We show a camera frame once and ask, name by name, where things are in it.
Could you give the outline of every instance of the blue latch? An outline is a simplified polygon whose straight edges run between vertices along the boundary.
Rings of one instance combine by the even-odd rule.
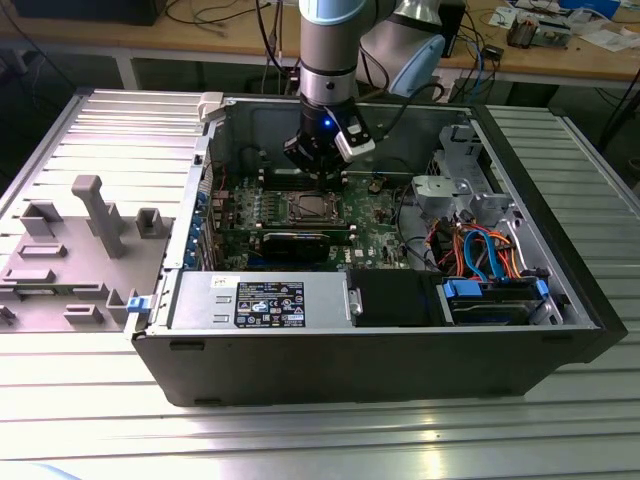
[[[149,313],[153,303],[153,295],[143,297],[131,297],[127,302],[127,312],[129,313]]]
[[[475,280],[449,280],[443,288],[447,298],[482,296],[480,284]]]
[[[549,287],[544,280],[536,280],[536,287],[538,288],[538,292],[540,292],[540,295],[542,295],[543,298],[547,298],[549,296]]]

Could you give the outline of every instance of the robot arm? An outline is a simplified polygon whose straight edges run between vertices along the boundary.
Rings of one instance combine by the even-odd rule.
[[[300,0],[300,129],[285,143],[284,152],[298,168],[316,178],[320,187],[355,159],[372,156],[375,149],[373,136],[354,100],[363,36],[394,12],[394,17],[398,13],[423,15],[431,10],[430,5],[425,5],[433,1]],[[399,44],[388,48],[394,50],[405,49],[407,45],[413,48],[416,44],[415,35],[411,38],[404,33],[398,35],[397,30],[386,35],[387,40],[393,37]],[[420,62],[411,59],[411,68],[415,70],[418,65],[420,75],[430,77],[441,53],[441,48],[431,51],[428,68],[421,67],[425,65],[424,58]],[[418,78],[415,72],[410,73],[412,78]]]

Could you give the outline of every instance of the blue connector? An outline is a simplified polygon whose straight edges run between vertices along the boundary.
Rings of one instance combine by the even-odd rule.
[[[480,284],[475,280],[449,280],[443,288],[447,298],[482,296]]]
[[[193,253],[185,253],[182,262],[185,268],[193,268],[196,266],[196,256]]]
[[[200,230],[200,227],[196,227],[195,225],[191,225],[191,228],[189,229],[189,235],[193,238],[198,238],[201,232],[202,230]]]
[[[536,288],[538,289],[538,292],[540,292],[540,295],[542,295],[542,298],[547,298],[549,296],[549,287],[544,280],[536,280]]]
[[[196,194],[196,207],[201,208],[203,205],[207,204],[207,194],[204,192],[198,192]]]
[[[127,302],[127,312],[129,313],[149,313],[153,303],[153,295],[144,297],[131,297]]]

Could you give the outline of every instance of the wire bundle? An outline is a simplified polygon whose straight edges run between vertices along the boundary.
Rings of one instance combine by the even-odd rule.
[[[429,246],[438,229],[438,221],[425,239]],[[455,257],[454,266],[447,272],[449,275],[466,277],[468,272],[472,280],[488,282],[487,275],[480,270],[483,261],[488,260],[495,280],[522,278],[516,262],[516,246],[504,235],[496,230],[488,230],[476,224],[463,224],[452,229],[452,248],[439,261],[437,267],[443,269],[450,257]],[[485,244],[486,248],[480,258],[474,263],[471,245],[473,242]]]

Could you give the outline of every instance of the sticker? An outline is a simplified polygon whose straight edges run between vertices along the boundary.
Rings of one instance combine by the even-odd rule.
[[[305,326],[302,282],[238,282],[235,325],[238,328]]]
[[[240,277],[237,275],[214,275],[211,278],[211,288],[235,288]]]

